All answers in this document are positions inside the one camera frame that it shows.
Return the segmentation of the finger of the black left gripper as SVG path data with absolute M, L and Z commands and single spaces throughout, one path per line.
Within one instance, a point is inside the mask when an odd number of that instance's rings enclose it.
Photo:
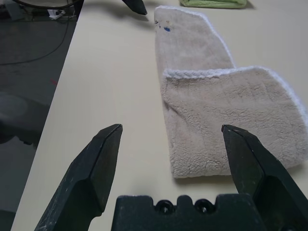
M 147 10 L 142 0 L 122 0 L 133 12 L 146 15 Z

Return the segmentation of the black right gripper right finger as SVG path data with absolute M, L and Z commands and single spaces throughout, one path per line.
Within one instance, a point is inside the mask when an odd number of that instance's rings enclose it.
M 252 197 L 267 230 L 306 231 L 308 200 L 282 163 L 247 130 L 221 131 L 236 189 Z

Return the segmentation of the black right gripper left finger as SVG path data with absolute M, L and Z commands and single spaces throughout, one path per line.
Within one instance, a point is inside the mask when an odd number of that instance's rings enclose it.
M 72 161 L 40 218 L 37 231 L 87 231 L 102 215 L 113 184 L 123 127 L 100 130 Z

